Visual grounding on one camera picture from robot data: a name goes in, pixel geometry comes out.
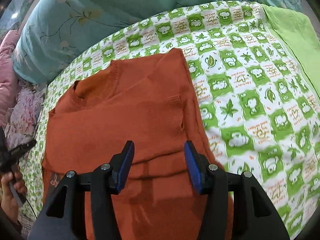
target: black handheld tool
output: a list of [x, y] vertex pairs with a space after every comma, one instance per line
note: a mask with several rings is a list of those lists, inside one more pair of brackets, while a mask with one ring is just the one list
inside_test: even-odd
[[18, 206], [22, 207], [26, 202], [26, 197], [19, 192], [17, 192], [13, 185], [16, 183], [14, 178], [14, 173], [19, 171], [17, 168], [18, 160], [23, 157], [33, 146], [36, 145], [36, 140], [32, 139], [30, 142], [21, 144], [14, 149], [8, 151], [5, 143], [5, 134], [0, 127], [0, 172], [8, 173], [12, 171], [13, 179], [9, 182], [10, 190], [12, 195], [16, 199]]
[[184, 146], [193, 187], [208, 195], [198, 240], [224, 239], [228, 191], [234, 193], [232, 240], [289, 240], [288, 232], [268, 195], [250, 171], [225, 172], [197, 153], [191, 141]]
[[124, 188], [134, 157], [134, 144], [127, 141], [119, 154], [94, 171], [68, 171], [30, 231], [28, 240], [87, 239], [84, 221], [84, 193], [91, 192], [92, 224], [95, 240], [121, 240], [111, 195]]

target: screw head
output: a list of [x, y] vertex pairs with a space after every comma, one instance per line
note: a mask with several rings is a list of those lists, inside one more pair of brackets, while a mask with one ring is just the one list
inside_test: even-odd
[[252, 173], [250, 171], [245, 171], [243, 173], [243, 175], [246, 177], [246, 178], [251, 178], [252, 177]]
[[104, 170], [104, 171], [110, 169], [110, 167], [111, 167], [111, 166], [110, 166], [109, 163], [105, 163], [105, 164], [102, 164], [102, 165], [101, 165], [101, 169]]
[[210, 164], [209, 165], [209, 170], [210, 171], [216, 171], [218, 169], [218, 166], [217, 165], [215, 165], [215, 164]]
[[74, 171], [68, 171], [67, 172], [67, 177], [72, 178], [76, 173]]

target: sweater collar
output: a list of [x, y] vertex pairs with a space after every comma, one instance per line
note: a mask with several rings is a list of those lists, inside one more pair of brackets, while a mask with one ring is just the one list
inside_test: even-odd
[[100, 103], [102, 103], [104, 100], [107, 100], [112, 97], [112, 95], [115, 92], [117, 83], [118, 83], [118, 65], [117, 61], [112, 60], [108, 69], [110, 69], [110, 74], [108, 76], [108, 79], [106, 80], [106, 86], [100, 96], [92, 98], [90, 100], [84, 100], [82, 98], [79, 98], [75, 95], [75, 88], [76, 85], [81, 82], [80, 80], [75, 81], [75, 83], [69, 88], [68, 92], [71, 97], [71, 101], [80, 107], [85, 108], [92, 108]]

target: folded sweater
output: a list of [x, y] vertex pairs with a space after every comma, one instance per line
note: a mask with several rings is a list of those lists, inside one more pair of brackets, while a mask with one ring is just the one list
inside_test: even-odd
[[[121, 152], [127, 140], [135, 143], [133, 164], [124, 190], [112, 196], [122, 238], [195, 240], [206, 197], [192, 188], [185, 141], [216, 162], [180, 49], [112, 61], [106, 70], [76, 81], [49, 113], [44, 181], [46, 171], [91, 172]], [[91, 240], [90, 194], [85, 205]], [[228, 229], [232, 208], [230, 200]]]

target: green and white bedsheet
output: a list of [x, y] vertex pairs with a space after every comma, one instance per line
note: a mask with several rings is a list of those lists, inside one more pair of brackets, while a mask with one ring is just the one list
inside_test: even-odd
[[48, 112], [59, 97], [112, 59], [175, 47], [188, 62], [212, 154], [227, 171], [254, 174], [293, 239], [319, 199], [320, 108], [299, 63], [267, 29], [264, 11], [255, 2], [218, 1], [164, 12], [114, 33], [76, 58], [48, 87], [38, 144], [23, 169], [32, 205], [40, 211]]

